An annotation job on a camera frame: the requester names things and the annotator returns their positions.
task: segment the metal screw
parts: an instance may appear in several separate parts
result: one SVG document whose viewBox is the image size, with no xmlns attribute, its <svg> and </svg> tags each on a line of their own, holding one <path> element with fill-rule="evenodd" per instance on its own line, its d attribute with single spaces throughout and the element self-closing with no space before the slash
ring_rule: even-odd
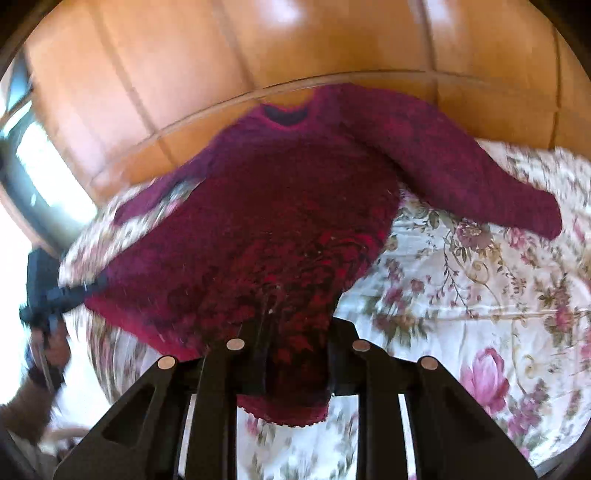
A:
<svg viewBox="0 0 591 480">
<path fill-rule="evenodd" d="M 356 352 L 367 352 L 371 348 L 371 345 L 367 340 L 355 340 L 353 342 L 353 350 Z"/>
<path fill-rule="evenodd" d="M 173 356 L 164 356 L 160 360 L 158 360 L 158 368 L 160 370 L 168 370 L 175 366 L 177 361 L 174 359 Z"/>
<path fill-rule="evenodd" d="M 436 370 L 439 367 L 439 362 L 432 356 L 425 356 L 421 359 L 421 367 L 425 370 Z"/>
<path fill-rule="evenodd" d="M 233 352 L 242 350 L 244 348 L 244 340 L 242 340 L 241 338 L 233 338 L 232 340 L 228 340 L 226 348 Z"/>
</svg>

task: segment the sweater neckline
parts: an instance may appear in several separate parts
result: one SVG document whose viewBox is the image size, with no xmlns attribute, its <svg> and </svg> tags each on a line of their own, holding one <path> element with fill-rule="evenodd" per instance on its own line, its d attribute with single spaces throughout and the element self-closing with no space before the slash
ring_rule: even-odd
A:
<svg viewBox="0 0 591 480">
<path fill-rule="evenodd" d="M 273 103 L 261 103 L 258 107 L 255 108 L 254 114 L 260 117 L 270 127 L 275 129 L 286 131 L 297 131 L 306 129 L 310 125 L 314 124 L 318 116 L 321 89 L 321 87 L 315 88 L 312 93 L 312 97 L 306 103 L 302 103 L 301 105 L 296 105 L 295 107 L 284 107 L 280 105 L 275 105 Z M 270 118 L 268 114 L 269 109 L 275 110 L 278 113 L 284 113 L 286 115 L 298 115 L 299 113 L 304 112 L 306 114 L 302 117 L 301 120 L 297 121 L 296 123 L 286 125 Z"/>
</svg>

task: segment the sunlight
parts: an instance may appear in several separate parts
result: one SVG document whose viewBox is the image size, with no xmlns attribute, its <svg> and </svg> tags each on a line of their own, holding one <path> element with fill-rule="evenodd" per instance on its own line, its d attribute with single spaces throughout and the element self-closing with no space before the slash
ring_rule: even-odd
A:
<svg viewBox="0 0 591 480">
<path fill-rule="evenodd" d="M 27 257 L 31 242 L 0 205 L 0 404 L 6 403 L 21 384 L 28 332 L 18 317 L 27 299 Z"/>
</svg>

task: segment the wooden panel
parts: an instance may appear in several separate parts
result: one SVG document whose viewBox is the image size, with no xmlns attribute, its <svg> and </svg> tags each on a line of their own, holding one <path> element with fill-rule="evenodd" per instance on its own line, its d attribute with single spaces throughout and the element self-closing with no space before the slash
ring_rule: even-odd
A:
<svg viewBox="0 0 591 480">
<path fill-rule="evenodd" d="M 204 149 L 224 127 L 234 123 L 255 106 L 255 101 L 248 100 L 216 109 L 206 116 L 179 126 L 163 136 L 163 141 L 168 145 L 174 160 L 182 165 Z"/>
<path fill-rule="evenodd" d="M 591 122 L 591 80 L 560 34 L 558 34 L 558 50 L 562 90 L 560 105 Z"/>
<path fill-rule="evenodd" d="M 485 82 L 439 78 L 439 108 L 470 135 L 548 148 L 554 123 L 552 104 Z"/>
<path fill-rule="evenodd" d="M 158 128 L 248 90 L 203 0 L 93 0 Z"/>
<path fill-rule="evenodd" d="M 64 0 L 31 34 L 26 51 L 50 138 L 60 138 L 88 178 L 149 136 L 85 2 Z"/>
<path fill-rule="evenodd" d="M 417 0 L 223 0 L 258 87 L 427 68 Z"/>
<path fill-rule="evenodd" d="M 327 83 L 326 80 L 322 80 L 323 85 Z M 335 76 L 335 83 L 341 82 L 356 83 L 367 88 L 396 90 L 397 92 L 415 96 L 429 103 L 435 103 L 437 97 L 436 81 L 427 73 L 396 72 Z M 270 93 L 262 97 L 261 100 L 272 105 L 292 107 L 307 102 L 312 97 L 313 92 L 313 86 L 306 86 L 296 90 Z"/>
<path fill-rule="evenodd" d="M 591 122 L 568 111 L 560 112 L 554 145 L 591 159 Z"/>
<path fill-rule="evenodd" d="M 436 69 L 556 98 L 550 21 L 527 0 L 425 0 Z"/>
<path fill-rule="evenodd" d="M 89 194 L 104 203 L 121 190 L 151 180 L 174 170 L 160 143 L 139 145 L 137 151 L 109 165 L 100 172 L 88 188 Z"/>
</svg>

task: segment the bed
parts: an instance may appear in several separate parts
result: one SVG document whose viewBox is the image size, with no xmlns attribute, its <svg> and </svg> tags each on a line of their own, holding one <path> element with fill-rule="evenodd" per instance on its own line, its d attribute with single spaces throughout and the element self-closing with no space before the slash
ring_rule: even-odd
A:
<svg viewBox="0 0 591 480">
<path fill-rule="evenodd" d="M 476 225 L 403 190 L 382 254 L 341 297 L 335 316 L 391 355 L 435 356 L 536 466 L 571 446 L 591 417 L 591 163 L 561 148 L 479 143 L 511 175 L 556 196 L 560 236 L 550 242 Z M 114 227 L 117 207 L 146 186 L 120 193 L 100 212 L 65 257 L 62 284 L 93 280 L 195 187 L 180 184 L 145 216 Z M 160 355 L 84 307 L 66 321 L 110 403 Z M 354 478 L 356 442 L 354 397 L 333 398 L 328 419 L 305 428 L 239 411 L 239 478 Z"/>
</svg>

